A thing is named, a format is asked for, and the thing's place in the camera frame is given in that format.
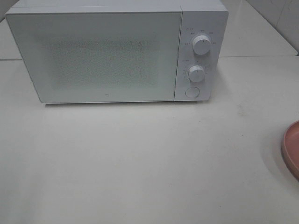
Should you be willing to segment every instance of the white table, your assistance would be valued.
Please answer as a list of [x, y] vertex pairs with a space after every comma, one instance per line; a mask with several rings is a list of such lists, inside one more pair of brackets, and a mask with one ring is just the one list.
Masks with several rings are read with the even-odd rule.
[[[297, 55], [297, 51], [245, 0], [222, 0], [229, 11], [220, 57]], [[6, 20], [0, 23], [0, 60], [21, 59]]]
[[0, 68], [2, 223], [298, 223], [299, 57], [221, 58], [204, 103], [45, 106]]

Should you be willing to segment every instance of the power knob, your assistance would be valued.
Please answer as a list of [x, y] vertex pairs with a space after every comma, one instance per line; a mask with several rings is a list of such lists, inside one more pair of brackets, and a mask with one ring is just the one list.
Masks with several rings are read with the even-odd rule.
[[197, 55], [204, 55], [210, 51], [211, 38], [206, 34], [200, 34], [192, 41], [193, 51]]
[[205, 70], [199, 65], [194, 65], [189, 69], [188, 76], [191, 82], [199, 83], [205, 79]]

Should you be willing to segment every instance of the white microwave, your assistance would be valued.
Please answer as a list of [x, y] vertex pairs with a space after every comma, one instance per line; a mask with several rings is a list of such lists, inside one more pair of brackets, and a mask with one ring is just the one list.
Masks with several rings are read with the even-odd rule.
[[43, 103], [208, 100], [219, 0], [20, 0], [6, 19]]

